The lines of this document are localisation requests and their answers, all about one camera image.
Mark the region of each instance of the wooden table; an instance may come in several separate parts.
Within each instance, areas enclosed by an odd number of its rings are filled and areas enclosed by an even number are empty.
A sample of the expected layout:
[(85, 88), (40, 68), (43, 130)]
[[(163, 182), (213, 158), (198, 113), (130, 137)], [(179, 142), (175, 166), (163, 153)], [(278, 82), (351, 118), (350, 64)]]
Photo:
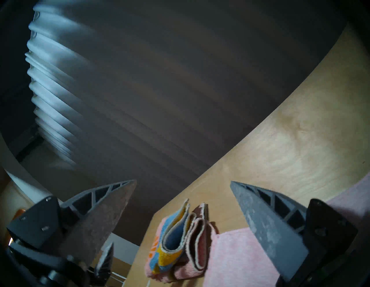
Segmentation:
[[(144, 264), (161, 219), (185, 198), (209, 205), (220, 233), (247, 227), (230, 190), (240, 181), (308, 205), (328, 200), (370, 170), (370, 58), (350, 26), (309, 77), (260, 125), (154, 216), (125, 287), (145, 287)], [(168, 286), (202, 286), (203, 278)], [(150, 286), (162, 286), (151, 281)]]

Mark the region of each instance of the bolt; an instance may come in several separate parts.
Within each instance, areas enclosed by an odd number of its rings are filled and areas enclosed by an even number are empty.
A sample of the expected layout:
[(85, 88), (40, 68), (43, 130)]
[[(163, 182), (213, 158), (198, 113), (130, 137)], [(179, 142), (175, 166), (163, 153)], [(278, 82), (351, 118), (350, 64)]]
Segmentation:
[(316, 229), (315, 229), (315, 233), (316, 233), (318, 236), (324, 237), (324, 236), (327, 236), (327, 229), (326, 229), (325, 227), (322, 227), (322, 228), (316, 228)]

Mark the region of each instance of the pink towel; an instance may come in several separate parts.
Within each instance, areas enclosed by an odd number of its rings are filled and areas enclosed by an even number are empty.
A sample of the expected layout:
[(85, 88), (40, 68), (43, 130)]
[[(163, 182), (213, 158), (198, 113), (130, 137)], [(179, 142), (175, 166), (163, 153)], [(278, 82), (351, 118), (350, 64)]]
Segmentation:
[[(351, 248), (359, 247), (370, 233), (370, 173), (328, 204), (359, 229)], [(212, 227), (211, 238), (203, 287), (275, 286), (279, 274), (249, 228), (216, 234)]]

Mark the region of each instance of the fabric stack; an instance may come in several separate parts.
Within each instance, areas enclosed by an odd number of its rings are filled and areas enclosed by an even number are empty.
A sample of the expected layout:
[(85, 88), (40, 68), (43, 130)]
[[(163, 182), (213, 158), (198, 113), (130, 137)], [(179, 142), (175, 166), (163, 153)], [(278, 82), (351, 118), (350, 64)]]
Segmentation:
[(191, 213), (185, 200), (174, 214), (159, 224), (145, 274), (159, 282), (172, 282), (200, 276), (207, 263), (207, 205), (197, 206)]

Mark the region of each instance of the yellow and blue cloth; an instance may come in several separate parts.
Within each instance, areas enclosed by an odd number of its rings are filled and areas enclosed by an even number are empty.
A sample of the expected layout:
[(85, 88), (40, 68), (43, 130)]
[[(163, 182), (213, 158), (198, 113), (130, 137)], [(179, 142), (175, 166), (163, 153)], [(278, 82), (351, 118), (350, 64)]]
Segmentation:
[(177, 262), (184, 251), (189, 220), (189, 203), (185, 200), (182, 207), (164, 221), (158, 248), (149, 262), (152, 274), (166, 272)]

